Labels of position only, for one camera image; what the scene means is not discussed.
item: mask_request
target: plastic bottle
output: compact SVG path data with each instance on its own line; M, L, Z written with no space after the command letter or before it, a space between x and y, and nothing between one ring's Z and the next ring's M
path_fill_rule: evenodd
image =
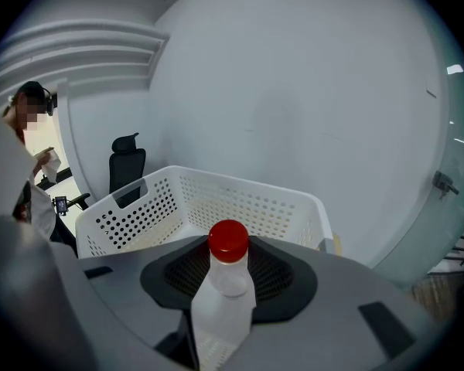
M247 270L247 229L235 220L215 224L208 234L210 270L191 304L200 369L215 370L251 330L256 307L254 283Z
M208 274L213 287L229 298L244 295L250 282L246 227L236 220L222 220L210 230L208 245L211 253Z

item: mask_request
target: person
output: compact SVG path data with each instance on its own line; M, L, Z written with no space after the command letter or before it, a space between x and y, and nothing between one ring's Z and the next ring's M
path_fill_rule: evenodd
M19 140L26 145L24 130L28 124L38 121L38 114L46 113L46 98L44 88L36 81L24 83L10 100L2 117L17 134ZM53 147L48 147L35 155L36 166L29 181L24 186L15 206L13 216L34 226L43 236L51 240L56 238L56 213L49 195L34 183L34 178L42 166L51 158Z

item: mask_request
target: white wall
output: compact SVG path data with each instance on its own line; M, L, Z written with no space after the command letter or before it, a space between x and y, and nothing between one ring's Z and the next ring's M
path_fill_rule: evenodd
M92 197L101 199L108 194L108 160L116 138L139 132L136 138L138 148L144 148L150 157L155 154L158 139L151 128L156 107L149 105L147 90L113 89L80 96L78 90L71 89L69 95L77 158ZM154 166L154 161L149 162L145 174L159 167Z
M73 19L110 19L150 26L164 8L163 0L35 0L9 33Z
M375 265L431 188L447 108L412 0L179 0L150 90L150 162L310 192Z

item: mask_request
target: hand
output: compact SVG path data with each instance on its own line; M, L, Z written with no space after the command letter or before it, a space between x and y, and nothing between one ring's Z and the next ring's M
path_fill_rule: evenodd
M35 155L37 163L36 163L34 170L32 171L34 176L36 176L38 172L41 170L41 167L47 164L48 161L52 158L51 154L49 153L52 150L53 150L53 147L48 147Z

